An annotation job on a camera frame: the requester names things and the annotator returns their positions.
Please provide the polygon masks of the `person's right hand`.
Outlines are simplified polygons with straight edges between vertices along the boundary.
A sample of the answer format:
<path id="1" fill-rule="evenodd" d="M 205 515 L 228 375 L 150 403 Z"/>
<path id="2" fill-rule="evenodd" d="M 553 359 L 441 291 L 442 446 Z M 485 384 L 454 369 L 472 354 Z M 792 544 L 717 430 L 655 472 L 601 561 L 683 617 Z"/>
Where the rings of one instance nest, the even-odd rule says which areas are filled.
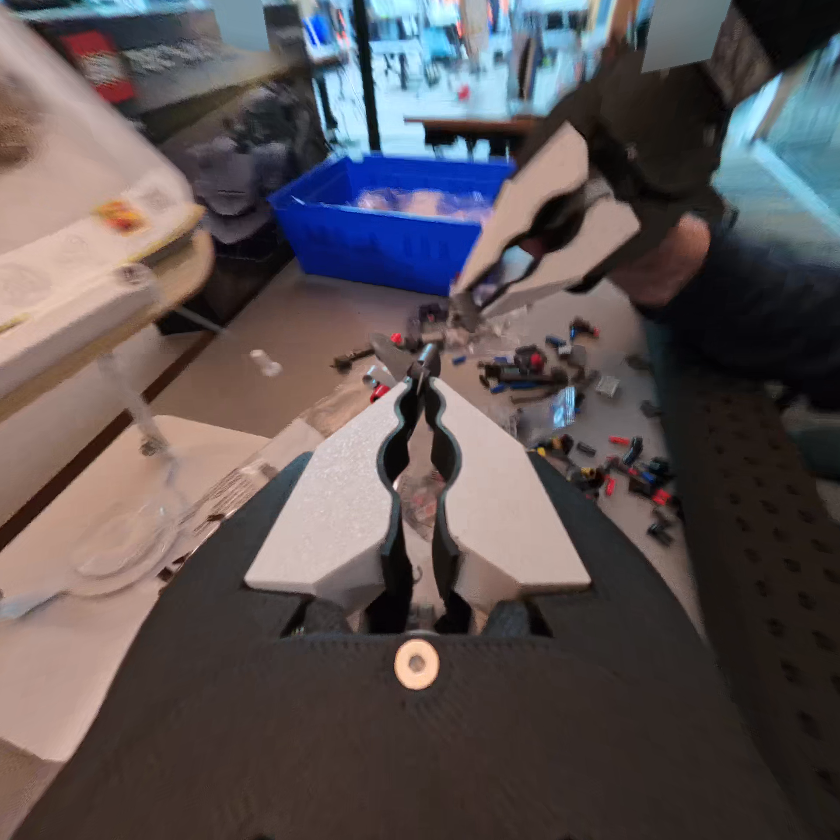
<path id="1" fill-rule="evenodd" d="M 711 245 L 711 228 L 702 218 L 684 214 L 659 245 L 607 274 L 635 305 L 662 308 L 704 266 Z"/>

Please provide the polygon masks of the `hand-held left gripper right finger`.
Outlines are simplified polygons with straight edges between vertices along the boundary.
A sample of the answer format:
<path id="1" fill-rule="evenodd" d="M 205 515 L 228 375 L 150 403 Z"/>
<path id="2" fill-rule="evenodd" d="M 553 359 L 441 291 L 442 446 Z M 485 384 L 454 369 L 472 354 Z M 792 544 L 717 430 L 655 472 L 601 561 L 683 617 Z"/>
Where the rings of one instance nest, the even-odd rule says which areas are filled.
<path id="1" fill-rule="evenodd" d="M 592 578 L 527 450 L 439 378 L 428 381 L 424 404 L 444 480 L 433 567 L 447 619 L 589 590 Z"/>

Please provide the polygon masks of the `pile of lego pieces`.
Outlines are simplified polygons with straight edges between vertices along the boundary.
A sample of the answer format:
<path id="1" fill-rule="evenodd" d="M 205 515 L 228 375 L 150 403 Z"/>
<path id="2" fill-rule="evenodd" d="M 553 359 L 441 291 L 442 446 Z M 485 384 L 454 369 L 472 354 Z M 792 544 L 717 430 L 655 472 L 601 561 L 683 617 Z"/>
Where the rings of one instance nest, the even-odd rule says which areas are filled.
<path id="1" fill-rule="evenodd" d="M 645 550 L 679 543 L 675 475 L 639 325 L 576 316 L 565 331 L 518 338 L 511 320 L 454 352 L 452 365 L 473 364 L 486 394 L 479 403 L 529 452 L 548 461 L 585 498 L 599 505 Z M 552 430 L 554 394 L 573 385 L 573 425 Z"/>

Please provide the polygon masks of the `light grey red lego subassembly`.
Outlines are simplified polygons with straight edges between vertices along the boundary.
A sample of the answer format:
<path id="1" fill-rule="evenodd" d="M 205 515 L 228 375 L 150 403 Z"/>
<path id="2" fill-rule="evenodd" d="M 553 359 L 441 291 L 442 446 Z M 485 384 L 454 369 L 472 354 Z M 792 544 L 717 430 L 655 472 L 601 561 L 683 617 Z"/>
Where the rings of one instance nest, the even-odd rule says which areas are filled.
<path id="1" fill-rule="evenodd" d="M 370 335 L 370 346 L 376 361 L 363 375 L 363 383 L 374 392 L 391 390 L 405 380 L 421 390 L 431 377 L 442 371 L 440 348 L 436 342 L 411 343 L 408 350 L 383 333 Z"/>

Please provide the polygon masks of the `small clear zip bag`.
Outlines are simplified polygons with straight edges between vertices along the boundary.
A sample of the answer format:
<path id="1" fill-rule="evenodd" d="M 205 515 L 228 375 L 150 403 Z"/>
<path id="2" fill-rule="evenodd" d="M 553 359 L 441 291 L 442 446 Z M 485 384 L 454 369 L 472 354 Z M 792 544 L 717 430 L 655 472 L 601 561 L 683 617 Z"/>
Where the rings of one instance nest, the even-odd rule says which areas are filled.
<path id="1" fill-rule="evenodd" d="M 448 326 L 462 337 L 472 339 L 498 333 L 511 320 L 526 317 L 532 309 L 531 303 L 517 304 L 508 296 L 480 299 L 478 291 L 452 291 L 448 297 Z"/>

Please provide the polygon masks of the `black perforated board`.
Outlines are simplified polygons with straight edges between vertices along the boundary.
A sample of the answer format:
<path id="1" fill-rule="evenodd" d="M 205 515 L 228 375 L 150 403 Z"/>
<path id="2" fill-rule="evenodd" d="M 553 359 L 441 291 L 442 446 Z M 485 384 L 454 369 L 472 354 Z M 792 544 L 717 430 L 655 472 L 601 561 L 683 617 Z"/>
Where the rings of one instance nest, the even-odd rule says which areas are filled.
<path id="1" fill-rule="evenodd" d="M 838 838 L 838 526 L 765 394 L 656 376 L 707 636 L 801 819 Z"/>

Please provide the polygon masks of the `clear bag in bin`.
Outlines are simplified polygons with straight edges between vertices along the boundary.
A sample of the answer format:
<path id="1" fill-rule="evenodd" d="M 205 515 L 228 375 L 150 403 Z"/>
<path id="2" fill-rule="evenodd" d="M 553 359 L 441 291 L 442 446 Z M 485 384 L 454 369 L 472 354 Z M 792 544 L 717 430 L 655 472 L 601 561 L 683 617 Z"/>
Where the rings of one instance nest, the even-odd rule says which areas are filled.
<path id="1" fill-rule="evenodd" d="M 369 212 L 444 218 L 484 225 L 494 214 L 492 201 L 477 192 L 451 193 L 433 189 L 368 188 L 350 206 Z"/>

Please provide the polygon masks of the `black metal pole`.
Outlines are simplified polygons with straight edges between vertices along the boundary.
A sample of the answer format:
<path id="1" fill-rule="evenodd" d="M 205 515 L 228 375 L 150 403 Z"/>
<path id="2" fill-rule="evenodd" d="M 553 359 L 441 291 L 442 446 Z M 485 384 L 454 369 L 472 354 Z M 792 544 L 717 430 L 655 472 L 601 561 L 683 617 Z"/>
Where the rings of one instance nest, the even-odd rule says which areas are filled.
<path id="1" fill-rule="evenodd" d="M 379 154 L 382 152 L 382 141 L 376 109 L 369 16 L 365 1 L 352 1 L 352 9 L 369 147 L 372 154 Z"/>

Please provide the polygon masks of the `dark grey lego subassembly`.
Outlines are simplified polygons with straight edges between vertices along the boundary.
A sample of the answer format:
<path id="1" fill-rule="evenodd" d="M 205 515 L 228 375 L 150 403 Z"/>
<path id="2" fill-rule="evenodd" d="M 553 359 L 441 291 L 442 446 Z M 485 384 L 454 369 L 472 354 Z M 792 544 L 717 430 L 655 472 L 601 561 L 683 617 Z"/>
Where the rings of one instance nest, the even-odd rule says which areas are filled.
<path id="1" fill-rule="evenodd" d="M 448 338 L 449 305 L 432 301 L 418 307 L 407 321 L 407 333 L 415 344 L 435 343 L 443 346 Z"/>

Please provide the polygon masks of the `wooden table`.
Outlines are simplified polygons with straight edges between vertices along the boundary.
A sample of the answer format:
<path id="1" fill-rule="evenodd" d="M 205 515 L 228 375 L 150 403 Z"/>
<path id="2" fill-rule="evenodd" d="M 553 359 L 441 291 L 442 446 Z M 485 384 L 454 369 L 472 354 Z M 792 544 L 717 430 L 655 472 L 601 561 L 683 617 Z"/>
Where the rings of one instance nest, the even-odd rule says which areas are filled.
<path id="1" fill-rule="evenodd" d="M 525 138 L 541 120 L 533 114 L 515 114 L 500 119 L 470 117 L 405 117 L 405 125 L 420 125 L 424 142 L 434 157 L 441 159 L 444 148 L 463 140 L 469 160 L 475 157 L 478 142 L 487 142 L 490 158 L 515 156 Z"/>

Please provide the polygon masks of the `person's right forearm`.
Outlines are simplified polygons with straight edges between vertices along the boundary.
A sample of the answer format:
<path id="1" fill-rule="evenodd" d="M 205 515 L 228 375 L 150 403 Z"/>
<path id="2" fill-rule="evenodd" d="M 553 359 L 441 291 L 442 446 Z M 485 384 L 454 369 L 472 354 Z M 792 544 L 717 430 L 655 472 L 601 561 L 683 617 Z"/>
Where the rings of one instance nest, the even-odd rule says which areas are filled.
<path id="1" fill-rule="evenodd" d="M 651 322 L 722 371 L 839 407 L 839 268 L 713 229 L 703 266 Z"/>

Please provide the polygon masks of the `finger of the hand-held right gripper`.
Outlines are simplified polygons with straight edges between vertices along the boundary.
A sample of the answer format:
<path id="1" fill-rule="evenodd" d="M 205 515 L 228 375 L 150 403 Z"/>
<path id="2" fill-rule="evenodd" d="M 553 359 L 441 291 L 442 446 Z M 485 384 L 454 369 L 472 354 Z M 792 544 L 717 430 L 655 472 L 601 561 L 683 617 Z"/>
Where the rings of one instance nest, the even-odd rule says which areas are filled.
<path id="1" fill-rule="evenodd" d="M 493 298 L 508 296 L 517 304 L 534 305 L 571 289 L 602 270 L 640 228 L 631 204 L 604 196 L 586 209 L 573 211 L 562 224 L 526 238 L 540 242 L 542 255 L 534 257 L 524 273 L 499 289 Z"/>
<path id="2" fill-rule="evenodd" d="M 588 174 L 587 143 L 571 124 L 565 123 L 503 183 L 493 213 L 470 250 L 452 291 L 472 290 L 511 246 L 534 237 L 532 228 L 540 212 L 551 201 L 579 191 Z"/>

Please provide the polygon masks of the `black lego set box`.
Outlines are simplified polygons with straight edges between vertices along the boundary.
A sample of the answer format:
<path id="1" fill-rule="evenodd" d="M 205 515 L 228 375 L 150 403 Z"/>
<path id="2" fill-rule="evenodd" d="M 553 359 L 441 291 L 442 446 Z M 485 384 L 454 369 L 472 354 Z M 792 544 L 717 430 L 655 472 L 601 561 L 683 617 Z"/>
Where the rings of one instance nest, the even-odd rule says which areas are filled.
<path id="1" fill-rule="evenodd" d="M 291 258 L 270 195 L 328 153 L 300 27 L 284 52 L 228 45 L 184 6 L 33 27 L 184 174 L 215 252 L 185 306 L 228 323 Z"/>

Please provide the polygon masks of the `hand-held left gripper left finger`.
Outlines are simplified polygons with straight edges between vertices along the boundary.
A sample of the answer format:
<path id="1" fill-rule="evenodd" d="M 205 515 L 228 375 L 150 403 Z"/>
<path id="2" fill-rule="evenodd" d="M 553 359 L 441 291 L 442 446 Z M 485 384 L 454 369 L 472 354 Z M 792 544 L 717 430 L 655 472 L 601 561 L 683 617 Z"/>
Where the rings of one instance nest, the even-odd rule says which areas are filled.
<path id="1" fill-rule="evenodd" d="M 392 388 L 312 453 L 245 583 L 366 611 L 370 624 L 405 624 L 413 595 L 401 498 L 417 423 L 411 382 Z"/>

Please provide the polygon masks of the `teal chair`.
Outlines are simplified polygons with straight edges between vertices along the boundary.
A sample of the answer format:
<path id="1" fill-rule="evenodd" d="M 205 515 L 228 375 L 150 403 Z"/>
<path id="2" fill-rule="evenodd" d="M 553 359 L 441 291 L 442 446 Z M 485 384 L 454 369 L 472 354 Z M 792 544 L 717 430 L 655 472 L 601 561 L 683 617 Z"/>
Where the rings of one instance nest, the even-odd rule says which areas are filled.
<path id="1" fill-rule="evenodd" d="M 783 413 L 782 423 L 814 477 L 838 483 L 839 413 L 798 405 Z"/>

